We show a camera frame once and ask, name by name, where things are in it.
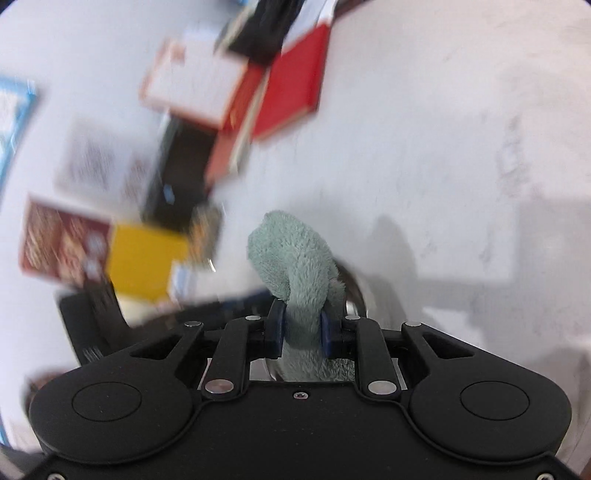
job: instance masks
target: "blue frame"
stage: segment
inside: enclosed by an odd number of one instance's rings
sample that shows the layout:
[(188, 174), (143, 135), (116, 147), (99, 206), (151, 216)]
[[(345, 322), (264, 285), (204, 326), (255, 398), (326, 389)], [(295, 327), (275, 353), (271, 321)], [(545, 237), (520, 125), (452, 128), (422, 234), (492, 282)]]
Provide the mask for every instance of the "blue frame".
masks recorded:
[(0, 443), (6, 447), (10, 447), (8, 436), (6, 435), (6, 430), (4, 430), (4, 424), (2, 423), (2, 416), (0, 416)]
[(0, 132), (0, 145), (5, 149), (0, 151), (0, 192), (6, 181), (10, 162), (17, 149), (17, 142), (22, 130), (27, 123), (33, 104), (37, 99), (35, 86), (31, 82), (19, 82), (14, 79), (0, 76), (0, 92), (16, 93), (22, 98), (17, 112), (17, 121), (10, 132)]

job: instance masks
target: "red book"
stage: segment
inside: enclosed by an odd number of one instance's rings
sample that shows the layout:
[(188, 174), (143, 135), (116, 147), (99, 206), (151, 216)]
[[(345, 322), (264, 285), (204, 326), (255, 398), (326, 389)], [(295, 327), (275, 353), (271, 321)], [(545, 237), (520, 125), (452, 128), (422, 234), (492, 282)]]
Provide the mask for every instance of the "red book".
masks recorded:
[(330, 26), (317, 25), (273, 62), (252, 137), (260, 140), (318, 110)]

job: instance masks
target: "book cover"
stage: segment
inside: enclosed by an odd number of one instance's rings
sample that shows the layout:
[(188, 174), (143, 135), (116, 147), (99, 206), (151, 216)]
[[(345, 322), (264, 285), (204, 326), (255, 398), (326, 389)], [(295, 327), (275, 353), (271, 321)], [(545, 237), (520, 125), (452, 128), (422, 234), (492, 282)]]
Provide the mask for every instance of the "book cover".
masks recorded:
[(215, 39), (167, 40), (140, 88), (148, 106), (216, 130), (239, 128), (263, 70)]
[(25, 272), (83, 286), (105, 278), (112, 226), (30, 201), (21, 250)]
[(273, 62), (252, 137), (261, 140), (317, 110), (330, 26), (321, 23)]

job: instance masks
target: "black object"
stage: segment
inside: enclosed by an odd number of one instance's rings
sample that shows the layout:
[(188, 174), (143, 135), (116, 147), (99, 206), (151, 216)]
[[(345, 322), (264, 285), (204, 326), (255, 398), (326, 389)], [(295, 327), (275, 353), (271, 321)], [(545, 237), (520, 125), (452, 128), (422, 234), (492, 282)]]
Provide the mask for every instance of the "black object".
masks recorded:
[(58, 377), (31, 406), (50, 455), (27, 480), (577, 478), (553, 455), (562, 390), (426, 325), (341, 319), (329, 349), (355, 361), (355, 382), (249, 381), (251, 360), (276, 357), (283, 314), (277, 300), (210, 331), (195, 317)]
[(216, 131), (171, 120), (161, 146), (161, 168), (144, 208), (146, 222), (176, 232), (189, 231), (193, 209), (207, 200), (204, 172), (216, 136)]
[(259, 0), (228, 50), (247, 56), (263, 66), (281, 51), (285, 36), (300, 14), (304, 0)]
[(78, 361), (86, 365), (135, 343), (162, 336), (195, 317), (206, 324), (207, 330), (215, 330), (236, 317), (266, 316), (272, 302), (273, 296), (265, 290), (243, 299), (186, 306), (131, 328), (123, 318), (113, 284), (105, 282), (88, 284), (81, 291), (63, 296), (59, 308)]

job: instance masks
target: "book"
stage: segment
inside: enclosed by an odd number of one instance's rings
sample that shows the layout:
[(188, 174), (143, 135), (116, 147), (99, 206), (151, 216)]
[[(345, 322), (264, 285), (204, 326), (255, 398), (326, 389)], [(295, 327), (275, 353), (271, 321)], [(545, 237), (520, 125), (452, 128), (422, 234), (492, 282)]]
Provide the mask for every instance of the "book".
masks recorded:
[(205, 170), (205, 184), (208, 188), (228, 175), (237, 174), (242, 160), (248, 155), (252, 131), (261, 109), (267, 81), (268, 76), (252, 98), (240, 130), (218, 133)]
[(56, 187), (126, 219), (139, 219), (157, 168), (157, 149), (131, 141), (94, 122), (74, 124)]
[(238, 129), (264, 71), (215, 47), (215, 38), (167, 40), (142, 83), (141, 100), (206, 128)]
[(82, 287), (105, 278), (112, 225), (30, 200), (21, 268)]
[(268, 137), (318, 109), (329, 37), (330, 25), (319, 23), (273, 62), (254, 139)]
[(106, 273), (118, 294), (158, 302), (168, 298), (176, 262), (189, 257), (189, 239), (145, 225), (116, 225)]

